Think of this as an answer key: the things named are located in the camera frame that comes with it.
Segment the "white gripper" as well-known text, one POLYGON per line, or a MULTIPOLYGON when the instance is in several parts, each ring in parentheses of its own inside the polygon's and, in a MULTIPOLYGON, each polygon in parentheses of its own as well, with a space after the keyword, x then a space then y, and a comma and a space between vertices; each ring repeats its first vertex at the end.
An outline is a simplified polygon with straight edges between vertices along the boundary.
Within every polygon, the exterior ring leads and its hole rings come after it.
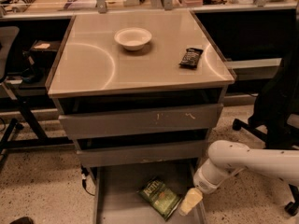
POLYGON ((230 176, 229 170, 219 168, 210 159, 207 159, 194 173, 193 184, 195 188, 188 190, 178 212, 182 216, 187 216, 202 201, 203 193, 214 192, 230 176))

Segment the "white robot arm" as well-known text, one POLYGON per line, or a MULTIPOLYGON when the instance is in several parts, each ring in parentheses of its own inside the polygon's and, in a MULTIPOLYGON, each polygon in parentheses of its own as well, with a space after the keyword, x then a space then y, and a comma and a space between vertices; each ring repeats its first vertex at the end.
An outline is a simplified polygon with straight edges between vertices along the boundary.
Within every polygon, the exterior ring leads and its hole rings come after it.
POLYGON ((194 187, 180 204, 178 211, 182 216, 187 216, 202 201, 203 194, 214 192, 226 179, 245 169, 299 186, 298 150, 256 149, 218 140, 209 146, 207 155, 193 175, 194 187))

